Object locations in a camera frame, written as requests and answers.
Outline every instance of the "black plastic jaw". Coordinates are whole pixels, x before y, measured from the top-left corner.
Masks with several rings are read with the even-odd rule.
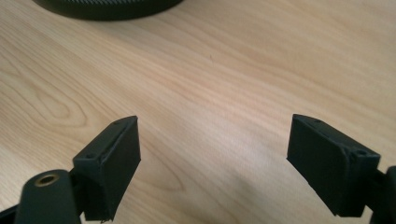
[[[395,174],[392,168],[387,175],[379,172],[379,160],[379,154],[325,122],[293,116],[288,161],[335,215],[361,217],[368,205],[374,219],[383,220],[376,223],[396,223],[395,217],[390,222],[396,213]]]
[[[140,162],[137,117],[117,120],[73,159],[69,173],[53,170],[26,182],[19,205],[0,213],[2,224],[78,224],[114,219]]]

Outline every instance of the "black round object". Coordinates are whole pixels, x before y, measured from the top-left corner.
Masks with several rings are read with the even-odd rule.
[[[149,16],[182,0],[34,0],[66,17],[92,21],[120,21]]]

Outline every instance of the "wood grain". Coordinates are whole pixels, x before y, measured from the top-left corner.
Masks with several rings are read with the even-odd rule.
[[[114,223],[368,223],[333,217],[285,160],[291,115],[396,164],[396,2],[185,0],[78,21],[0,2],[0,209],[137,115],[142,162]]]

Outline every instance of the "screw hole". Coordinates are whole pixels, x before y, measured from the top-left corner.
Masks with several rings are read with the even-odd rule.
[[[86,155],[85,158],[87,158],[87,159],[92,159],[92,158],[94,158],[95,156],[96,156],[96,155],[95,155],[94,153],[90,153],[90,154]]]
[[[59,179],[59,176],[56,174],[44,175],[37,179],[35,185],[37,187],[46,187],[55,183]]]
[[[365,155],[367,155],[367,152],[366,152],[366,151],[363,151],[363,150],[357,150],[357,151],[356,151],[356,154],[365,156]]]

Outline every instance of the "textured black edge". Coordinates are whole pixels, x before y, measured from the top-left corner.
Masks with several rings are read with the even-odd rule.
[[[114,5],[82,4],[66,0],[34,1],[46,10],[70,18],[89,21],[123,21],[165,11],[182,0],[141,0]]]

